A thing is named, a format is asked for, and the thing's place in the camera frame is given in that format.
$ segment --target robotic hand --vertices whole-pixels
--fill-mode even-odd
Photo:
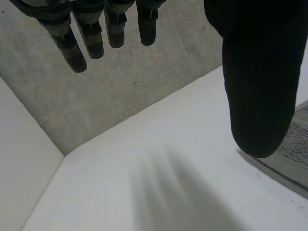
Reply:
[[[48,31],[63,57],[76,73],[87,69],[85,58],[70,27],[73,16],[78,24],[89,56],[104,55],[102,29],[98,22],[103,10],[109,44],[113,48],[124,45],[125,12],[135,3],[141,42],[150,46],[156,39],[158,8],[166,0],[9,0],[29,17],[36,18]]]

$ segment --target concrete wall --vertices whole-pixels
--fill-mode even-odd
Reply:
[[[202,0],[168,0],[150,47],[140,42],[135,5],[127,19],[125,45],[112,49],[100,17],[105,55],[99,60],[89,58],[72,19],[88,63],[75,74],[35,19],[1,3],[0,75],[63,154],[221,66],[222,38]]]
[[[0,230],[19,231],[63,155],[0,78]]]

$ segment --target floor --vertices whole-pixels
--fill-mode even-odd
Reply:
[[[221,65],[222,38],[206,19],[201,0],[168,0],[159,11],[158,36],[141,45],[136,7],[127,12],[126,43],[112,49],[103,28],[105,55],[86,55],[75,74],[48,33],[8,1],[0,7],[0,76],[59,150],[76,147]]]
[[[23,231],[307,225],[308,200],[238,154],[220,67],[71,152]]]

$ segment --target gray concrete wall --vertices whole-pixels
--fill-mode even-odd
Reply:
[[[0,76],[64,154],[221,65],[222,38],[202,0],[168,0],[160,8],[157,40],[142,46],[136,6],[127,12],[124,47],[70,70],[48,33],[8,1],[0,7]]]

